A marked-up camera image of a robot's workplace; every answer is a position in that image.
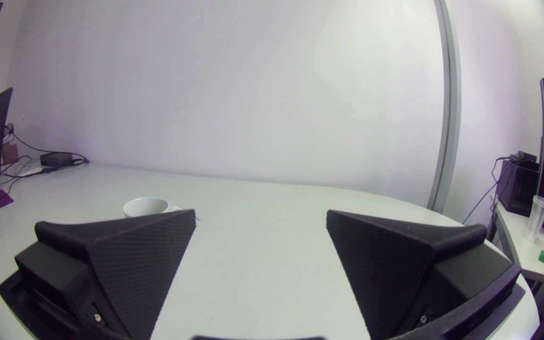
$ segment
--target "cable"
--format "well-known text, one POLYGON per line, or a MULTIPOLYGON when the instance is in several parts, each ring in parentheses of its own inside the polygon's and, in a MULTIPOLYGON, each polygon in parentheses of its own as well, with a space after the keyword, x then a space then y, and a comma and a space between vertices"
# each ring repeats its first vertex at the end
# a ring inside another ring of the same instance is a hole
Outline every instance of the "cable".
MULTIPOLYGON (((22 139, 18 138, 18 136, 15 133, 11 132, 11 135, 14 136, 14 138, 16 138, 18 140, 18 142, 21 142, 22 144, 28 146, 29 148, 31 148, 33 150, 41 151, 42 153, 66 153, 66 152, 63 152, 63 151, 50 151, 50 150, 37 149, 34 146, 30 146, 29 144, 26 144, 24 141, 22 141, 22 139)), ((84 155, 81 155, 80 153, 70 153, 70 154, 71 155, 77 155, 77 156, 81 157, 82 159, 84 159, 84 163, 89 163, 89 159, 87 159, 87 157, 85 157, 84 155)))
MULTIPOLYGON (((21 171, 24 169, 24 167, 25 167, 26 165, 28 165, 28 164, 30 164, 30 163, 34 163, 35 161, 37 161, 37 159, 31 159, 30 157, 28 157, 28 158, 29 158, 29 161, 28 161, 28 162, 26 162, 26 163, 24 163, 24 164, 16 164, 17 167, 18 167, 19 165, 22 165, 21 171)), ((17 176, 17 175, 18 175, 18 171, 15 170, 15 171, 14 171, 14 174, 17 176)), ((6 183, 9 183, 9 182, 13 181, 13 180, 15 180, 15 178, 12 178, 12 179, 7 180, 7 181, 4 181, 4 182, 1 182, 1 183, 0 183, 0 187, 1 187, 2 185, 6 184, 6 183)))
POLYGON ((21 180, 22 178, 17 178, 16 180, 14 180, 8 187, 8 191, 6 192, 6 195, 9 195, 9 191, 11 191, 11 186, 14 185, 14 183, 16 183, 17 181, 21 180))
MULTIPOLYGON (((514 158, 514 157, 499 157, 496 160, 494 160, 493 172, 494 172, 494 169, 496 168, 497 162, 500 161, 501 159, 510 159, 512 162, 518 162, 518 163, 520 162, 520 159, 517 159, 517 158, 514 158)), ((486 191, 486 193, 482 196, 482 198, 480 198, 480 200, 476 203, 476 205, 473 207, 473 209, 471 209, 471 211, 469 211, 469 213, 467 214, 467 217, 463 220, 463 222, 461 224, 465 224, 465 222, 467 222, 467 220, 469 219, 471 214, 474 212, 474 210, 476 210, 477 206, 480 205, 480 203, 482 202, 484 197, 486 197, 486 195, 488 195, 488 193, 492 189, 494 189, 494 187, 496 187, 499 184, 499 181, 501 180, 501 178, 503 178, 503 176, 505 176, 505 174, 501 174, 501 176, 499 176, 499 179, 494 181, 494 184, 492 185, 492 187, 490 187, 490 189, 488 189, 488 191, 486 191)))
POLYGON ((20 161, 21 159, 23 159, 24 157, 28 158, 28 159, 32 159, 31 157, 27 156, 27 155, 24 155, 24 156, 21 156, 21 157, 18 157, 17 160, 11 162, 5 169, 3 169, 1 172, 6 172, 6 170, 8 170, 9 168, 11 168, 12 165, 14 165, 15 163, 17 163, 18 161, 20 161))

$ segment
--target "white desk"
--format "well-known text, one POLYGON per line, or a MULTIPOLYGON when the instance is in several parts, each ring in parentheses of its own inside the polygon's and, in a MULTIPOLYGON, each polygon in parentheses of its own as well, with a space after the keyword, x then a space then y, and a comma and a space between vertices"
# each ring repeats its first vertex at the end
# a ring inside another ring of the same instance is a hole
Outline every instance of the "white desk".
MULTIPOLYGON (((222 180, 88 164, 19 181, 0 209, 0 283, 13 256, 36 241, 39 220, 80 223, 122 218, 132 198, 159 196, 194 208, 197 228, 153 332, 153 339, 368 340, 364 320, 326 231, 338 209, 427 224, 459 223, 393 198, 328 187, 222 180)), ((538 327, 525 295, 493 334, 528 339, 538 327)), ((30 336, 0 298, 0 339, 30 336)))
POLYGON ((496 227, 501 239, 505 239, 513 261, 522 267, 522 275, 531 280, 544 283, 544 263, 538 260, 538 253, 544 250, 544 229, 541 228, 535 242, 524 237, 528 217, 508 212, 501 202, 497 204, 496 227))

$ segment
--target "black cable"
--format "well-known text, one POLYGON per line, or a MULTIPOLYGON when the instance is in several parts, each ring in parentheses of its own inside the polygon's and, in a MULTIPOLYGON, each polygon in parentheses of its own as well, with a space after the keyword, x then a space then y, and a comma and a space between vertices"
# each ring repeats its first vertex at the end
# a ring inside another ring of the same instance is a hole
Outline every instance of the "black cable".
POLYGON ((21 159, 23 159, 24 157, 28 158, 28 159, 32 159, 31 157, 27 156, 27 155, 24 155, 24 156, 21 156, 21 157, 18 157, 17 160, 11 162, 9 164, 9 166, 7 166, 5 169, 3 169, 1 172, 6 172, 6 170, 8 170, 9 168, 11 168, 12 165, 14 165, 15 163, 17 163, 18 161, 20 161, 21 159))
MULTIPOLYGON (((494 169, 496 168, 496 164, 498 161, 500 161, 501 159, 511 159, 512 162, 518 162, 520 161, 520 159, 514 159, 512 157, 499 157, 497 158, 496 160, 494 160, 494 166, 493 166, 493 171, 494 169)), ((467 217, 463 220, 463 222, 461 224, 465 224, 465 222, 467 222, 467 220, 469 219, 469 217, 473 214, 473 212, 476 210, 477 206, 480 205, 480 203, 482 202, 482 200, 484 199, 484 197, 486 197, 486 195, 488 195, 488 193, 494 189, 494 187, 497 186, 497 184, 499 183, 499 181, 501 180, 501 178, 503 178, 503 176, 505 176, 505 174, 501 174, 501 176, 499 176, 499 179, 498 180, 495 180, 494 181, 494 184, 492 185, 492 187, 490 187, 490 189, 488 189, 488 191, 486 191, 486 193, 482 196, 482 198, 480 198, 480 200, 476 203, 476 205, 473 207, 473 209, 471 209, 471 211, 467 214, 467 217)))
MULTIPOLYGON (((30 146, 29 144, 26 144, 22 139, 18 138, 18 136, 15 133, 12 132, 11 135, 14 136, 14 138, 16 138, 18 140, 18 142, 21 142, 22 144, 28 146, 29 148, 31 148, 33 150, 41 151, 42 153, 67 153, 67 152, 64 152, 64 151, 51 151, 51 150, 37 149, 34 146, 30 146)), ((80 153, 69 153, 69 154, 77 155, 77 156, 81 157, 82 159, 84 159, 84 163, 89 163, 89 159, 87 159, 87 157, 85 157, 84 155, 81 155, 80 153)))
POLYGON ((6 195, 9 195, 9 191, 11 191, 11 186, 14 185, 14 183, 16 183, 17 181, 21 180, 22 178, 16 178, 15 180, 13 180, 13 182, 9 185, 8 187, 8 191, 6 192, 6 195))
POLYGON ((11 177, 13 179, 25 179, 25 178, 28 178, 28 177, 32 177, 32 176, 37 176, 37 175, 41 175, 41 174, 47 174, 48 172, 54 172, 54 171, 58 171, 58 170, 62 170, 62 169, 65 169, 65 168, 69 168, 71 166, 77 166, 77 165, 81 165, 81 164, 85 164, 85 163, 89 163, 89 161, 85 160, 85 159, 73 159, 73 161, 71 161, 71 163, 67 163, 67 164, 59 164, 57 166, 54 166, 52 168, 45 168, 39 172, 35 172, 35 173, 32 173, 32 174, 28 174, 28 175, 24 175, 24 176, 15 176, 15 175, 9 175, 9 174, 4 174, 4 176, 6 177, 11 177))

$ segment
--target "black power adapter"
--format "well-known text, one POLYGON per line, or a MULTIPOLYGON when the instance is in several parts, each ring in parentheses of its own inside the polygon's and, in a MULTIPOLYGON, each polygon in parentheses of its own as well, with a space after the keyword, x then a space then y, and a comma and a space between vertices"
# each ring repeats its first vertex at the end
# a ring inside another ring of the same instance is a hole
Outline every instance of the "black power adapter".
POLYGON ((54 168, 73 163, 73 155, 71 153, 46 153, 41 155, 40 158, 41 166, 44 168, 54 168))

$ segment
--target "textured black surface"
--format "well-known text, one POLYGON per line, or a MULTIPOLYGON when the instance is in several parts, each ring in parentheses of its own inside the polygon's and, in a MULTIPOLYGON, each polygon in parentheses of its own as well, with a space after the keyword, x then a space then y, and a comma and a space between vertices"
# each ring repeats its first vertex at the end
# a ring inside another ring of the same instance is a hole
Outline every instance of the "textured black surface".
POLYGON ((192 211, 89 248, 104 293, 135 340, 149 339, 153 332, 194 220, 192 211))
POLYGON ((372 340, 391 337, 430 266, 484 241, 484 226, 446 228, 328 211, 327 229, 372 340))
POLYGON ((40 242, 87 261, 134 340, 150 338, 194 232, 194 210, 81 225, 39 222, 40 242))

